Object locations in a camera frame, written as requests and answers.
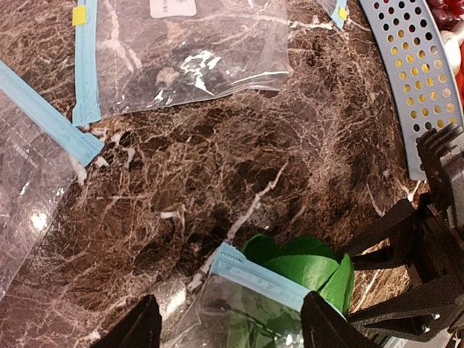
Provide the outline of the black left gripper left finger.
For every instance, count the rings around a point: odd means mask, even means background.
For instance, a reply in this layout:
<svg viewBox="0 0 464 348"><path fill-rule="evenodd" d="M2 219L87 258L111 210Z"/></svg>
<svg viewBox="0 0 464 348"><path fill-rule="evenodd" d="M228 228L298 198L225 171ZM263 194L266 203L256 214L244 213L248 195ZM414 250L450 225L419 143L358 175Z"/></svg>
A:
<svg viewBox="0 0 464 348"><path fill-rule="evenodd" d="M141 301L94 348L158 348L162 331L162 316L153 294Z"/></svg>

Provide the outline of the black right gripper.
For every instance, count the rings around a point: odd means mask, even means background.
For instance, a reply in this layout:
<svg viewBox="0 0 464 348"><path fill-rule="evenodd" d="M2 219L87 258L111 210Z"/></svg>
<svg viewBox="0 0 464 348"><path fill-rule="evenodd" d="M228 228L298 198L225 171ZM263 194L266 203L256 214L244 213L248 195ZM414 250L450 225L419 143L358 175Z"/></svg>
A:
<svg viewBox="0 0 464 348"><path fill-rule="evenodd" d="M429 185L417 208L399 200L340 251L355 268L408 266L414 285L463 277L463 126L424 133L418 154Z"/></svg>

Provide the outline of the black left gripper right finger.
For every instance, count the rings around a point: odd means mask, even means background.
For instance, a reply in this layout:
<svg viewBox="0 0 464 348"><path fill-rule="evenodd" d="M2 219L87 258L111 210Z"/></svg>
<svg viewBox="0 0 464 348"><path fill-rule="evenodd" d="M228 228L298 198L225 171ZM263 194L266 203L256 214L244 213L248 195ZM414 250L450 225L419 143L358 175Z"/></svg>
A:
<svg viewBox="0 0 464 348"><path fill-rule="evenodd" d="M300 312L304 347L368 348L378 347L364 337L343 315L330 306L318 293L311 291Z"/></svg>

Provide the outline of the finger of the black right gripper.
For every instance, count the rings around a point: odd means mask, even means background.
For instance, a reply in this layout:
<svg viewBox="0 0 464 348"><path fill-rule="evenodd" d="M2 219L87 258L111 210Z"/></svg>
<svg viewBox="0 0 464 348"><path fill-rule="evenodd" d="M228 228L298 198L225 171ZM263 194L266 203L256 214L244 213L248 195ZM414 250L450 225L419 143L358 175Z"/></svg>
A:
<svg viewBox="0 0 464 348"><path fill-rule="evenodd" d="M463 285L445 275L398 297L347 316L359 332L384 336L435 336L463 313Z"/></svg>

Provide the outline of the green white bok choy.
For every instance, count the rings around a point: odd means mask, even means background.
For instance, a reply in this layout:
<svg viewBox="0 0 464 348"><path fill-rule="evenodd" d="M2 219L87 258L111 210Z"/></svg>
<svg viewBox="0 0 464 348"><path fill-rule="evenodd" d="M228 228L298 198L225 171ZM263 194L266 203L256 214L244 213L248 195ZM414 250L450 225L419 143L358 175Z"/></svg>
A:
<svg viewBox="0 0 464 348"><path fill-rule="evenodd" d="M349 256L339 262L322 241L303 236L278 246L264 234L252 237L244 256L296 284L317 292L342 314L349 312L355 272ZM228 347L303 347L299 311L242 288L229 316Z"/></svg>

